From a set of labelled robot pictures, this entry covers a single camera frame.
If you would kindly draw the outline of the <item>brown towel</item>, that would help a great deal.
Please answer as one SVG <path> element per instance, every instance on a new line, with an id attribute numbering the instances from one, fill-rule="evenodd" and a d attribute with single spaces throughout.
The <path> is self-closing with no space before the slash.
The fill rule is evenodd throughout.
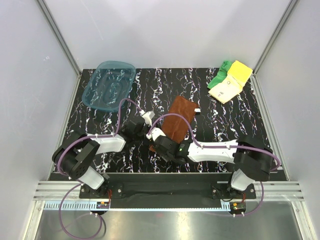
<path id="1" fill-rule="evenodd" d="M 178 114 L 191 124 L 196 115 L 195 109 L 199 105 L 193 101 L 187 100 L 183 96 L 176 96 L 170 106 L 169 114 Z M 161 125 L 163 133 L 177 144 L 181 144 L 189 130 L 187 123 L 179 116 L 169 115 L 164 117 Z"/>

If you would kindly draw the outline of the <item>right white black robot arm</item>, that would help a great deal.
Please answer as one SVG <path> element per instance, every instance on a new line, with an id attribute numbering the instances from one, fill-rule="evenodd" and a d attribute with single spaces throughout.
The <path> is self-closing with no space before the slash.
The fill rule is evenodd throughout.
<path id="1" fill-rule="evenodd" d="M 270 180 L 273 157 L 266 148 L 255 148 L 240 140 L 227 142 L 199 142 L 184 140 L 174 142 L 165 135 L 153 137 L 155 152 L 165 161 L 179 165 L 200 162 L 225 162 L 235 165 L 235 171 L 227 185 L 228 195 L 239 198 L 254 182 Z"/>

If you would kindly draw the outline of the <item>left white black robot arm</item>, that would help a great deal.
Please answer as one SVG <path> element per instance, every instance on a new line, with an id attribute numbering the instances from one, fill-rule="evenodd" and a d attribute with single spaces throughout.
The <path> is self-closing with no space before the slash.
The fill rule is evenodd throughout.
<path id="1" fill-rule="evenodd" d="M 53 153 L 52 161 L 63 174 L 89 186 L 95 197 L 103 198 L 108 193 L 108 186 L 106 178 L 91 167 L 95 156 L 118 153 L 129 143 L 142 141 L 151 125 L 149 117 L 136 116 L 114 135 L 96 137 L 76 131 Z"/>

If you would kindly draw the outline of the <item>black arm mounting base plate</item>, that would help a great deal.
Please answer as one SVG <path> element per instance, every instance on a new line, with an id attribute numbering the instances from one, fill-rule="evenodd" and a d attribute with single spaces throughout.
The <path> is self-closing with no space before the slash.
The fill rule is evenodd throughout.
<path id="1" fill-rule="evenodd" d="M 186 196 L 207 197 L 224 200 L 253 200 L 256 191 L 253 184 L 244 192 L 231 189 L 231 173 L 110 173 L 98 193 L 89 186 L 80 188 L 81 199 L 102 199 L 111 191 L 113 199 L 144 194 L 147 196 Z"/>

